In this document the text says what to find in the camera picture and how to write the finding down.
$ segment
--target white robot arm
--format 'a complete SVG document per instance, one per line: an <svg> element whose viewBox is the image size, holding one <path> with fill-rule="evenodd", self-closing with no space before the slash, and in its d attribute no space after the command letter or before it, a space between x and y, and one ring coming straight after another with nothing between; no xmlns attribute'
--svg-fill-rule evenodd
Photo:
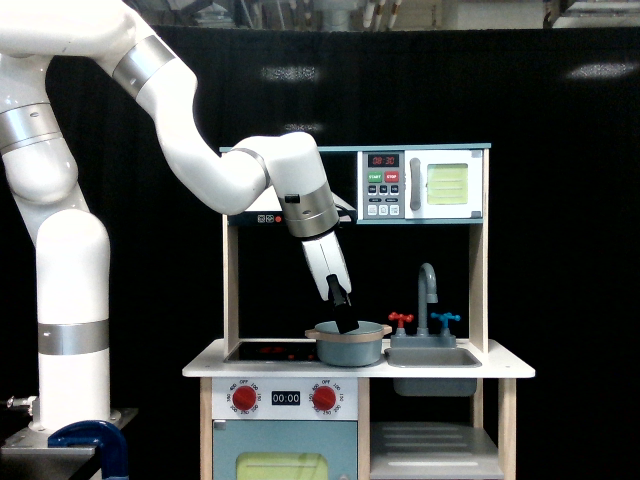
<svg viewBox="0 0 640 480"><path fill-rule="evenodd" d="M240 213L273 184L320 295L333 300L341 331L357 328L343 313L351 284L338 215L309 135L249 138L220 158L194 123L195 75L120 0L0 0L0 154L36 244L40 427L110 416L109 242L45 91L55 55L92 58L135 98L172 171L213 210Z"/></svg>

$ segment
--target green button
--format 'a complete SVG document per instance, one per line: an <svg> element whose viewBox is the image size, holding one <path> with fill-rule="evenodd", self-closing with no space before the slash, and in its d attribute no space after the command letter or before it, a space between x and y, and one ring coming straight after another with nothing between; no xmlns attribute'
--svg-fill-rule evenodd
<svg viewBox="0 0 640 480"><path fill-rule="evenodd" d="M369 172L369 183L382 183L382 172Z"/></svg>

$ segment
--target red digital display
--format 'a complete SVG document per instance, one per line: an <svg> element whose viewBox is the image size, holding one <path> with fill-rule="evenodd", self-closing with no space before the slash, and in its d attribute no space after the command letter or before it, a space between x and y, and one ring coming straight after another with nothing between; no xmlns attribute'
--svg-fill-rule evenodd
<svg viewBox="0 0 640 480"><path fill-rule="evenodd" d="M400 166L400 155L397 153L369 154L369 168L397 168Z"/></svg>

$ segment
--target stovetop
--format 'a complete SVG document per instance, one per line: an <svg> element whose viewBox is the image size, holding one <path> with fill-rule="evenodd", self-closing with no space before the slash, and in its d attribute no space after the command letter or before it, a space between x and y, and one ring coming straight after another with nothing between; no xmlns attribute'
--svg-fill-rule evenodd
<svg viewBox="0 0 640 480"><path fill-rule="evenodd" d="M241 342L225 362L317 362L315 342Z"/></svg>

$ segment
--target blue faucet handle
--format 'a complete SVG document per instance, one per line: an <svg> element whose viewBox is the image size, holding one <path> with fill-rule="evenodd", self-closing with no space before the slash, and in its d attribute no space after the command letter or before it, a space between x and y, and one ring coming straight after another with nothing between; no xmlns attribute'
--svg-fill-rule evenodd
<svg viewBox="0 0 640 480"><path fill-rule="evenodd" d="M453 315L451 312L447 313L431 313L431 318L437 318L442 322L442 328L449 328L449 320L453 320L455 322L460 321L460 315Z"/></svg>

